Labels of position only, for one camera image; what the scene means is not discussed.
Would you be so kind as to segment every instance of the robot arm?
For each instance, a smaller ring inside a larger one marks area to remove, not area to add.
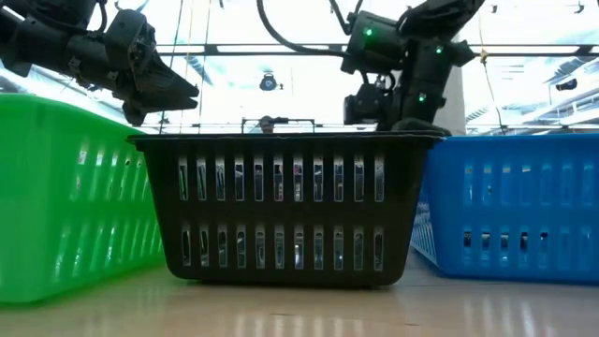
[[[431,128],[443,107],[449,72],[475,55],[466,41],[452,42],[484,0],[427,0],[396,22],[372,13],[350,13],[353,26],[342,71],[390,75],[399,85],[381,89],[364,83],[345,99],[345,123],[377,122],[377,129]]]
[[[32,65],[42,66],[87,89],[111,90],[136,126],[149,112],[194,109],[198,88],[162,62],[145,16],[121,10],[106,33],[103,27],[89,31],[96,2],[106,5],[106,0],[0,0],[5,68],[26,77]]]

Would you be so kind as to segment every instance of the black basket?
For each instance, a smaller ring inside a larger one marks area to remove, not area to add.
[[[225,283],[384,286],[403,274],[438,134],[135,136],[170,271]]]

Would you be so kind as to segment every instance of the wooden table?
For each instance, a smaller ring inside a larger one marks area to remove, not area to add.
[[[411,254],[389,289],[198,286],[167,270],[37,308],[0,309],[1,337],[599,336],[599,287],[440,278]]]

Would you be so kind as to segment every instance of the blue basket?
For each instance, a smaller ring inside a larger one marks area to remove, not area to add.
[[[598,174],[599,134],[450,138],[411,244],[447,275],[597,282]]]

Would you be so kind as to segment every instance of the green basket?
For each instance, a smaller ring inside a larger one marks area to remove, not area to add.
[[[138,131],[31,95],[0,95],[0,125],[0,302],[164,262]]]

